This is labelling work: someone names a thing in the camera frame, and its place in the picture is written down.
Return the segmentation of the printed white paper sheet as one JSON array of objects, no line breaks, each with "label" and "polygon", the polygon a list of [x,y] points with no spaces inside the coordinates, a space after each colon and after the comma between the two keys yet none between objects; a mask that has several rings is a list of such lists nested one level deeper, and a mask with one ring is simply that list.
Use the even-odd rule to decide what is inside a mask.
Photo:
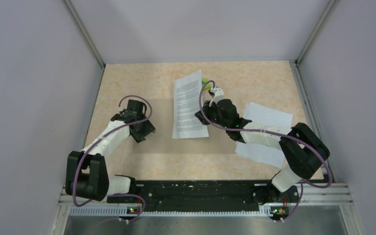
[{"label": "printed white paper sheet", "polygon": [[195,116],[202,107],[201,88],[201,70],[174,81],[173,139],[209,137],[208,128]]}]

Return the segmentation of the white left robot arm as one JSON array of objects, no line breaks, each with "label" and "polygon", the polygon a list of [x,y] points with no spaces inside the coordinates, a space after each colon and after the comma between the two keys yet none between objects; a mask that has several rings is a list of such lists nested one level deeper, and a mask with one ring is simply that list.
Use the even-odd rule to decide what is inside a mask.
[{"label": "white left robot arm", "polygon": [[132,137],[140,143],[156,130],[149,120],[153,113],[151,104],[137,95],[127,98],[126,108],[118,107],[118,112],[94,141],[68,155],[65,192],[72,196],[77,207],[116,194],[125,202],[132,202],[137,197],[138,190],[131,177],[109,177],[107,169],[107,160],[124,140]]}]

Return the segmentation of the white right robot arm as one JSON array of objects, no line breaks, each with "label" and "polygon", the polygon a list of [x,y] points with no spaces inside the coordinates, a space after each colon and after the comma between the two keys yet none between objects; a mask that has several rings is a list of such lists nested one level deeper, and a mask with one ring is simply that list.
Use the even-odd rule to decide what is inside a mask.
[{"label": "white right robot arm", "polygon": [[293,127],[262,125],[239,115],[230,99],[207,100],[194,116],[203,125],[225,130],[240,143],[261,144],[282,151],[287,165],[266,186],[268,197],[280,202],[296,183],[309,180],[324,165],[330,151],[305,123]]}]

